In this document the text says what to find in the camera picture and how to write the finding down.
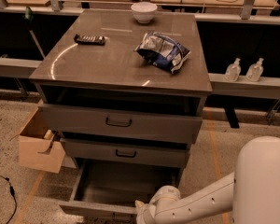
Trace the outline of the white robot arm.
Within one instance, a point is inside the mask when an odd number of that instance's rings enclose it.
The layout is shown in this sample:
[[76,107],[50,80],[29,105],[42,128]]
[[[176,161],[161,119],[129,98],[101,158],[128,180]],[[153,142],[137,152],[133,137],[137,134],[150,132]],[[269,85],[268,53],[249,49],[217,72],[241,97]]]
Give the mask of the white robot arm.
[[189,224],[225,212],[232,224],[280,224],[280,138],[249,141],[233,173],[186,198],[163,186],[149,203],[135,205],[137,224]]

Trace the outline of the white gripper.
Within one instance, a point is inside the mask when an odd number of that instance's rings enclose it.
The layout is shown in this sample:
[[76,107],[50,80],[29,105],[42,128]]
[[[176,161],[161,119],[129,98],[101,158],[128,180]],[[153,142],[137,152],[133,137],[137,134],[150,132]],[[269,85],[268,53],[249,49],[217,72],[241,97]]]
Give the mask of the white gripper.
[[141,201],[136,200],[135,202],[136,212],[136,223],[137,224],[156,224],[155,222],[155,206],[151,204],[144,204]]

